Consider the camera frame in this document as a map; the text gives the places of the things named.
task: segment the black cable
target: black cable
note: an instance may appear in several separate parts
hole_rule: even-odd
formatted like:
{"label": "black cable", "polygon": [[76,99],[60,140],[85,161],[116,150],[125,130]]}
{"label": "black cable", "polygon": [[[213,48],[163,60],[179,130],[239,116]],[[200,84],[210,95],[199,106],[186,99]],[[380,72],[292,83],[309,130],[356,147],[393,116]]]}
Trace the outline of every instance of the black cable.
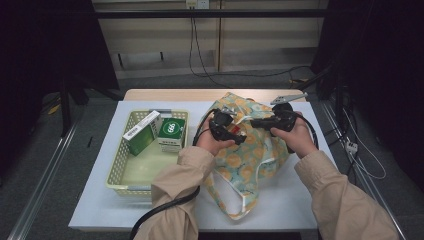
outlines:
{"label": "black cable", "polygon": [[[343,103],[343,110],[346,112],[346,117],[352,117],[352,119],[353,119],[353,126],[351,126],[350,124],[349,124],[349,126],[348,126],[348,128],[346,129],[346,131],[342,134],[342,136],[341,137],[343,137],[345,134],[347,134],[347,132],[348,132],[348,130],[350,129],[350,128],[352,128],[353,129],[353,131],[355,131],[356,133],[358,133],[358,124],[357,124],[357,121],[356,121],[356,117],[355,117],[355,114],[353,113],[353,103],[352,103],[352,99],[351,99],[351,97],[350,97],[350,95],[348,94],[347,95],[347,106]],[[355,137],[354,137],[354,142],[356,143],[356,142],[358,142],[358,137],[356,136],[357,134],[355,134]],[[329,144],[329,146],[330,145],[332,145],[332,144],[334,144],[334,143],[336,143],[337,141],[339,141],[340,140],[340,138],[341,137],[339,137],[336,141],[334,141],[334,142],[332,142],[332,143],[330,143]],[[357,156],[358,156],[358,153],[359,153],[359,149],[358,149],[358,151],[356,151],[356,153],[355,153],[355,155],[354,155],[354,158],[356,159],[357,158]],[[348,170],[346,171],[346,176],[349,176],[350,175],[350,172],[353,170],[353,166],[354,166],[354,164],[355,164],[355,161],[349,161],[349,168],[348,168]],[[354,176],[354,184],[356,185],[357,184],[357,176],[356,176],[356,172],[355,171],[352,171],[353,172],[353,176]]]}
{"label": "black cable", "polygon": [[315,129],[314,129],[314,127],[312,126],[312,124],[304,117],[304,116],[302,116],[302,115],[300,115],[300,114],[298,114],[298,113],[296,113],[297,114],[297,117],[299,117],[299,118],[301,118],[303,121],[305,121],[306,122],[306,124],[308,125],[308,127],[309,127],[309,129],[311,129],[311,133],[312,133],[312,138],[313,138],[313,140],[314,140],[314,144],[315,144],[315,147],[317,148],[317,149],[319,149],[319,145],[318,145],[318,137],[317,137],[317,133],[315,132]]}
{"label": "black cable", "polygon": [[328,144],[329,147],[331,147],[332,145],[334,145],[336,142],[340,141],[340,139],[344,138],[345,135],[347,134],[347,131],[342,132],[342,134],[340,135],[340,137],[338,137],[336,140],[332,141],[331,143]]}
{"label": "black cable", "polygon": [[[203,71],[205,72],[205,75],[201,75],[199,73],[195,73],[193,71],[193,67],[191,65],[191,54],[193,51],[193,37],[196,39],[196,45],[197,45],[197,51],[198,51],[198,55],[200,58],[200,62],[202,64],[202,68]],[[214,81],[211,77],[212,76],[243,76],[243,77],[272,77],[272,76],[278,76],[278,75],[282,75],[285,73],[289,73],[291,76],[291,72],[293,70],[296,69],[300,69],[300,68],[310,68],[310,66],[296,66],[296,67],[292,67],[289,70],[285,70],[282,72],[278,72],[278,73],[271,73],[271,74],[263,74],[263,75],[256,75],[256,74],[241,74],[241,73],[214,73],[214,74],[210,74],[206,71],[205,65],[203,63],[203,59],[202,59],[202,55],[200,54],[200,46],[199,46],[199,41],[198,41],[198,37],[197,37],[197,25],[196,25],[196,20],[195,18],[191,19],[191,43],[190,43],[190,55],[189,55],[189,66],[190,66],[190,71],[193,73],[193,75],[197,76],[197,77],[207,77],[209,78],[212,82],[214,82],[215,84],[218,84],[220,86],[226,87],[226,88],[231,88],[229,86],[226,86],[224,84],[220,84],[217,83],[216,81]]]}
{"label": "black cable", "polygon": [[159,207],[156,207],[146,214],[144,214],[135,224],[134,227],[131,230],[130,240],[134,239],[135,235],[137,235],[138,229],[140,228],[141,224],[145,222],[147,219],[149,219],[151,216],[155,215],[156,213],[162,212],[163,210],[166,210],[168,208],[174,207],[176,205],[181,205],[184,203],[187,203],[191,201],[193,198],[195,198],[200,192],[200,186],[197,187],[197,189],[191,193],[190,195],[187,195],[182,198],[175,199],[171,202],[165,203],[160,205]]}
{"label": "black cable", "polygon": [[200,136],[202,136],[202,134],[203,134],[204,132],[206,132],[206,131],[210,131],[210,128],[208,128],[208,129],[205,129],[205,130],[201,131],[201,132],[199,133],[199,136],[197,136],[197,138],[200,138]]}
{"label": "black cable", "polygon": [[193,50],[193,26],[194,26],[194,36],[195,36],[195,38],[196,38],[196,44],[197,44],[197,52],[198,52],[198,55],[199,55],[199,58],[200,58],[200,63],[202,64],[202,67],[203,67],[203,71],[204,71],[204,72],[205,72],[205,74],[206,74],[206,77],[208,77],[208,78],[209,78],[209,80],[211,80],[213,83],[215,83],[215,84],[217,84],[217,85],[219,85],[219,86],[222,86],[222,87],[224,87],[224,88],[232,89],[232,87],[230,87],[230,86],[227,86],[227,85],[225,85],[225,84],[218,83],[218,82],[216,82],[215,80],[213,80],[213,79],[212,79],[212,77],[209,75],[209,73],[206,71],[205,65],[203,64],[202,55],[200,54],[199,40],[198,40],[198,38],[197,38],[197,26],[196,26],[196,20],[195,20],[194,18],[192,18],[192,19],[191,19],[191,44],[190,44],[190,57],[189,57],[189,64],[190,64],[190,70],[191,70],[191,72],[192,72],[195,76],[198,76],[198,75],[197,75],[197,74],[193,71],[193,68],[192,68],[192,66],[191,66],[191,52],[192,52],[192,50]]}
{"label": "black cable", "polygon": [[208,112],[208,113],[206,113],[205,117],[202,119],[202,122],[200,122],[199,127],[197,128],[196,134],[194,135],[194,138],[193,138],[193,144],[192,144],[193,146],[196,146],[197,141],[199,140],[200,135],[201,135],[201,134],[205,131],[205,130],[204,130],[203,132],[199,133],[199,132],[200,132],[200,130],[202,129],[202,126],[203,126],[203,124],[205,123],[206,119],[208,119],[208,116],[209,116],[212,112],[215,112],[215,109],[211,109],[211,110],[209,110],[209,112]]}

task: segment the person's left hand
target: person's left hand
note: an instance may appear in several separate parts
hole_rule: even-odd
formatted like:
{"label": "person's left hand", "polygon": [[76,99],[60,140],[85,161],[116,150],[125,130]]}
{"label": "person's left hand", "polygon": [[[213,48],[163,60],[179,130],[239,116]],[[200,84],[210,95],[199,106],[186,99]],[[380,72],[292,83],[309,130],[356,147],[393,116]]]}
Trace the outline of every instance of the person's left hand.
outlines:
{"label": "person's left hand", "polygon": [[217,141],[215,138],[213,138],[212,133],[209,129],[209,121],[211,120],[211,117],[208,117],[205,121],[205,123],[202,126],[203,132],[199,136],[199,140],[197,141],[196,146],[201,147],[207,151],[209,151],[212,155],[216,156],[219,152],[219,150],[227,147],[231,147],[236,142],[234,140],[226,140],[226,141]]}

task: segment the hand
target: hand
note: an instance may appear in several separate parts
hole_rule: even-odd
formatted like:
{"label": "hand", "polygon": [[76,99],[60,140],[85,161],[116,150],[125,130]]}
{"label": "hand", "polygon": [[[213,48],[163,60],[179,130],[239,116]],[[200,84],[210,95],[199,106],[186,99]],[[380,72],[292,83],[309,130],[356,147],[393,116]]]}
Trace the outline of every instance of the hand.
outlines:
{"label": "hand", "polygon": [[271,133],[283,139],[300,159],[311,152],[318,151],[312,141],[308,125],[301,118],[296,119],[294,128],[290,132],[271,128]]}
{"label": "hand", "polygon": [[[205,123],[202,126],[202,131],[209,129],[209,121],[211,120],[211,117],[208,117],[205,121]],[[219,152],[219,150],[227,147],[231,147],[232,145],[236,144],[234,140],[226,140],[226,141],[217,141],[215,138],[213,138],[212,133],[210,130],[206,130],[199,136],[199,140],[197,141],[196,146],[201,147],[210,153],[212,155],[216,156]]]}

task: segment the table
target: table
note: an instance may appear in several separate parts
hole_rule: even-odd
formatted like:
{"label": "table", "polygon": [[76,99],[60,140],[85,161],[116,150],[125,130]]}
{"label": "table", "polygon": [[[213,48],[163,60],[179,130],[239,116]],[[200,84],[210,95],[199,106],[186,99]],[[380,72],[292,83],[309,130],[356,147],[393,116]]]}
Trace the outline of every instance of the table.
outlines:
{"label": "table", "polygon": [[[103,142],[93,170],[81,195],[69,227],[83,231],[129,231],[151,204],[133,197],[118,196],[106,188],[105,181],[122,129],[128,114],[135,109],[180,108],[190,111],[189,142],[201,116],[214,100],[231,91],[242,97],[253,98],[269,104],[279,95],[300,94],[299,90],[251,89],[137,89],[129,90],[125,100],[119,102],[108,133]],[[302,111],[314,126],[320,149],[334,160],[325,144],[324,136],[312,111],[304,99],[292,102],[295,110]],[[310,209],[311,197],[293,167],[298,158],[292,154],[278,173],[260,181],[259,200],[256,207],[244,218],[231,220],[221,213],[213,199],[203,188],[196,201],[196,217],[200,231],[296,231],[316,229],[317,224]]]}

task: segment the cuff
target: cuff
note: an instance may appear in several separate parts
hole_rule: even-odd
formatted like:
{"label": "cuff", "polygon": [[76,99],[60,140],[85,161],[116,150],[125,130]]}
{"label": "cuff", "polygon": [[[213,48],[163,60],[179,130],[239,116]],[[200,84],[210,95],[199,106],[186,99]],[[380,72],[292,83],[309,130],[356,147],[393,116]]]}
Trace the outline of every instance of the cuff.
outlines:
{"label": "cuff", "polygon": [[182,149],[178,154],[179,165],[190,165],[200,169],[205,175],[215,167],[214,156],[207,150],[190,146]]}
{"label": "cuff", "polygon": [[313,184],[323,176],[339,173],[323,151],[315,151],[302,158],[294,167],[303,184],[311,191]]}

